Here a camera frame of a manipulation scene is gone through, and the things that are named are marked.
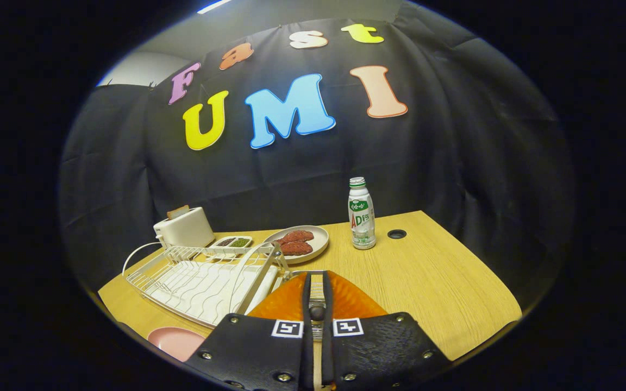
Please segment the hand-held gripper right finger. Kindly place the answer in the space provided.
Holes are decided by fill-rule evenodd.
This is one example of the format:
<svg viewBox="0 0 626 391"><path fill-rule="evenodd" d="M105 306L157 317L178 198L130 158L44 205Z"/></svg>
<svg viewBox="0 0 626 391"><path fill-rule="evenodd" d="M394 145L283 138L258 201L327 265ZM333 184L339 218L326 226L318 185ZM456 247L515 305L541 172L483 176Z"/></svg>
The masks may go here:
<svg viewBox="0 0 626 391"><path fill-rule="evenodd" d="M321 382L333 390L417 390L450 360L407 312L386 312L337 273L323 273Z"/></svg>

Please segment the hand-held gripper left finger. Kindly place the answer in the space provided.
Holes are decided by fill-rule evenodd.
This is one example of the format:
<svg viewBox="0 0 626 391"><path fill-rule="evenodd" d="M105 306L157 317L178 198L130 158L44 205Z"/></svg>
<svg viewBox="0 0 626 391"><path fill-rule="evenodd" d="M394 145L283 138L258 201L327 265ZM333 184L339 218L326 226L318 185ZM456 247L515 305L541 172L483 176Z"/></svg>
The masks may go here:
<svg viewBox="0 0 626 391"><path fill-rule="evenodd" d="M186 361L214 381L246 390L312 390L311 278L283 283L249 314L229 313Z"/></svg>

